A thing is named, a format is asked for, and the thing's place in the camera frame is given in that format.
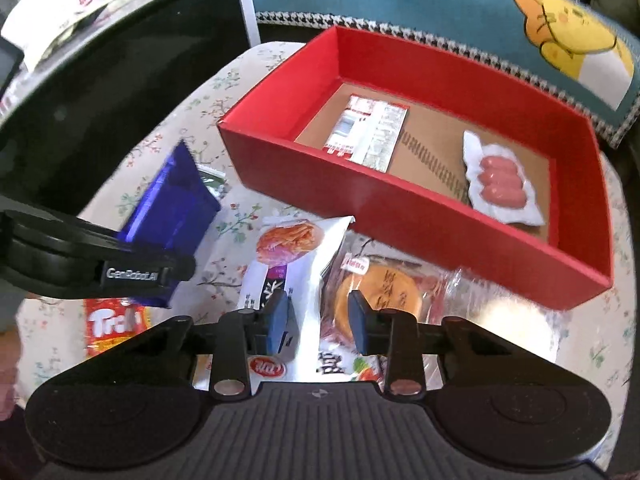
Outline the white kimchi snack packet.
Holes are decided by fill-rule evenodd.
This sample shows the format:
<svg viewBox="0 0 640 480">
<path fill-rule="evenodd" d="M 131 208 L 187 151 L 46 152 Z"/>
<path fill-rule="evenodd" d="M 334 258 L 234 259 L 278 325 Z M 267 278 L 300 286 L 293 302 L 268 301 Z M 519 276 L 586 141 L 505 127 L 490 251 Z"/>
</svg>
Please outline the white kimchi snack packet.
<svg viewBox="0 0 640 480">
<path fill-rule="evenodd" d="M 352 217 L 318 219 L 302 214 L 266 217 L 244 242 L 218 235 L 203 269 L 188 283 L 184 302 L 198 323 L 213 323 L 239 309 L 260 310 L 274 292 L 291 300 L 288 325 L 277 349 L 247 360 L 250 383 L 378 382 L 382 370 L 344 341 L 321 313 L 324 286 Z"/>
</svg>

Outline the blue foil snack bag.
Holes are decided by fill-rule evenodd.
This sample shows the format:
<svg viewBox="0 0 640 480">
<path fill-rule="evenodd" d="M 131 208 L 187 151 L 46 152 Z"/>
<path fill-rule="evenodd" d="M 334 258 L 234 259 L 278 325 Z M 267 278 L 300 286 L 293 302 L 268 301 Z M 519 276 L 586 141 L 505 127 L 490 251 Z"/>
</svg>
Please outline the blue foil snack bag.
<svg viewBox="0 0 640 480">
<path fill-rule="evenodd" d="M 118 233 L 121 242 L 159 249 L 176 263 L 158 274 L 161 290 L 139 292 L 135 302 L 169 307 L 178 285 L 194 275 L 195 253 L 218 211 L 220 203 L 206 188 L 191 152 L 178 142 Z"/>
</svg>

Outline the green white Naprons wafer packet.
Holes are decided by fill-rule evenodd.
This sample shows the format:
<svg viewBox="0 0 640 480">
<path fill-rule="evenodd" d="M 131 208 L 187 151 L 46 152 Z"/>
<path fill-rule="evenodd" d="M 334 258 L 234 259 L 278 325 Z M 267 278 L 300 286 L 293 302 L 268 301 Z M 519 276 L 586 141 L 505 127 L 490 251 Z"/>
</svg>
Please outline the green white Naprons wafer packet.
<svg viewBox="0 0 640 480">
<path fill-rule="evenodd" d="M 215 196 L 217 200 L 222 200 L 229 191 L 226 174 L 202 164 L 197 164 L 196 169 L 209 193 Z"/>
</svg>

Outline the sausage pack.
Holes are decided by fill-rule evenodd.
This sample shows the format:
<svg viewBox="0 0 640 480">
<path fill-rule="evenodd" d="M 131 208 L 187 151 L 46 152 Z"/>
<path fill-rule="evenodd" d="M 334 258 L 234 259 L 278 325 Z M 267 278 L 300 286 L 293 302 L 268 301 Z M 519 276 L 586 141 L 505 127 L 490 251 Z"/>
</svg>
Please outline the sausage pack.
<svg viewBox="0 0 640 480">
<path fill-rule="evenodd" d="M 475 132 L 465 130 L 462 157 L 469 200 L 475 210 L 503 224 L 531 228 L 546 224 L 533 183 L 510 148 L 483 144 Z"/>
</svg>

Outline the red white snack packet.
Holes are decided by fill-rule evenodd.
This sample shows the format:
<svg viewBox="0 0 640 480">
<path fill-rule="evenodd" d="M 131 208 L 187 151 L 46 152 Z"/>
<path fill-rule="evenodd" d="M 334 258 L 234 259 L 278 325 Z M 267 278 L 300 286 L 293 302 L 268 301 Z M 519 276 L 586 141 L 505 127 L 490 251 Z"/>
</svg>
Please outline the red white snack packet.
<svg viewBox="0 0 640 480">
<path fill-rule="evenodd" d="M 408 114 L 407 105 L 351 94 L 322 151 L 386 172 Z"/>
</svg>

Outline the orange mooncake packet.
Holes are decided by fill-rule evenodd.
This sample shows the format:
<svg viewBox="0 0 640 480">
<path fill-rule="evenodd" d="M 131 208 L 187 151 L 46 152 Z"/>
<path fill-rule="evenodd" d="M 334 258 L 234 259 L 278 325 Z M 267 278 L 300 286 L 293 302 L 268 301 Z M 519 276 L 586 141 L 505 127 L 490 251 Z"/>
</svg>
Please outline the orange mooncake packet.
<svg viewBox="0 0 640 480">
<path fill-rule="evenodd" d="M 378 255 L 337 257 L 322 292 L 320 338 L 354 348 L 348 319 L 348 295 L 363 294 L 374 310 L 408 312 L 426 322 L 442 305 L 445 272 L 408 260 Z"/>
</svg>

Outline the red cardboard box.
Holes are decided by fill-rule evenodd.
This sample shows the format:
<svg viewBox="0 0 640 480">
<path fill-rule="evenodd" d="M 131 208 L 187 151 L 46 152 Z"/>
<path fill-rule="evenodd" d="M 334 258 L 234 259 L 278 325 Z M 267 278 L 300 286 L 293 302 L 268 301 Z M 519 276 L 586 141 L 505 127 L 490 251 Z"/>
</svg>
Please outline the red cardboard box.
<svg viewBox="0 0 640 480">
<path fill-rule="evenodd" d="M 386 171 L 323 145 L 351 96 L 405 104 Z M 571 309 L 613 284 L 610 208 L 590 121 L 494 68 L 415 42 L 334 27 L 273 70 L 218 128 L 242 183 L 446 269 L 469 269 Z M 465 131 L 514 151 L 544 224 L 507 226 L 466 196 Z"/>
</svg>

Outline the teal sofa cover with lion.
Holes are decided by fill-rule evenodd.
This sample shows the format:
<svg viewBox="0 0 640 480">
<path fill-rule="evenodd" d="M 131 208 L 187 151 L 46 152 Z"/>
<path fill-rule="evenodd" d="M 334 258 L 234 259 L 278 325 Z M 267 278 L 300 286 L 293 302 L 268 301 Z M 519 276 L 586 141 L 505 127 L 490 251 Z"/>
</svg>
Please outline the teal sofa cover with lion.
<svg viewBox="0 0 640 480">
<path fill-rule="evenodd" d="M 556 96 L 611 148 L 639 123 L 639 39 L 580 0 L 254 0 L 259 23 L 370 30 L 465 55 Z"/>
</svg>

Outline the red Trolli candy bag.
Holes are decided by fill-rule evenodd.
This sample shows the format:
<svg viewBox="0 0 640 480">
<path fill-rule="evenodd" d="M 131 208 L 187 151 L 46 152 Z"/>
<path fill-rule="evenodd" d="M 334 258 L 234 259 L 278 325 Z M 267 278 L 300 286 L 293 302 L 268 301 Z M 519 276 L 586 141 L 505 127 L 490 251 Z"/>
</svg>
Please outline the red Trolli candy bag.
<svg viewBox="0 0 640 480">
<path fill-rule="evenodd" d="M 86 357 L 92 358 L 151 326 L 148 307 L 129 298 L 85 299 Z"/>
</svg>

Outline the white plastic bag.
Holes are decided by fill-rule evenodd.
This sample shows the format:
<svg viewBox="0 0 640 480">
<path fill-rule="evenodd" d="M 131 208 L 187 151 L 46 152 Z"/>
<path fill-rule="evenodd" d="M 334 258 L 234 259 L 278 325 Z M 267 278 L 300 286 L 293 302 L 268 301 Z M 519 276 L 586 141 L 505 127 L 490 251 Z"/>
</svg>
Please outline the white plastic bag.
<svg viewBox="0 0 640 480">
<path fill-rule="evenodd" d="M 23 63 L 31 72 L 55 40 L 106 5 L 107 0 L 20 0 L 2 25 L 1 36 L 23 51 Z"/>
</svg>

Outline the black side table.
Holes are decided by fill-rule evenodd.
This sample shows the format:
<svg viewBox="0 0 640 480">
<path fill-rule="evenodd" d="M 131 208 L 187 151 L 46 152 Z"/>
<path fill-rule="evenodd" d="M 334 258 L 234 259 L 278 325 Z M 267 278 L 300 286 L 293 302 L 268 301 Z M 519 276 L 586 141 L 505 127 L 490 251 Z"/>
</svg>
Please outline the black side table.
<svg viewBox="0 0 640 480">
<path fill-rule="evenodd" d="M 253 0 L 134 0 L 28 77 L 1 121 L 1 203 L 79 214 L 193 90 L 259 44 Z"/>
</svg>

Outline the clear pastry packet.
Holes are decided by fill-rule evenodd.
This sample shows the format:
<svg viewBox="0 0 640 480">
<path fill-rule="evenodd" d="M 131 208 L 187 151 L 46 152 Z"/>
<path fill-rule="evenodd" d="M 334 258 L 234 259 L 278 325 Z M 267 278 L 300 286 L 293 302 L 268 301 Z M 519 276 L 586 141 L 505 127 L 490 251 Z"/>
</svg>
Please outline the clear pastry packet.
<svg viewBox="0 0 640 480">
<path fill-rule="evenodd" d="M 445 316 L 466 318 L 550 362 L 558 358 L 568 319 L 464 269 L 440 279 L 426 322 L 440 324 Z"/>
</svg>

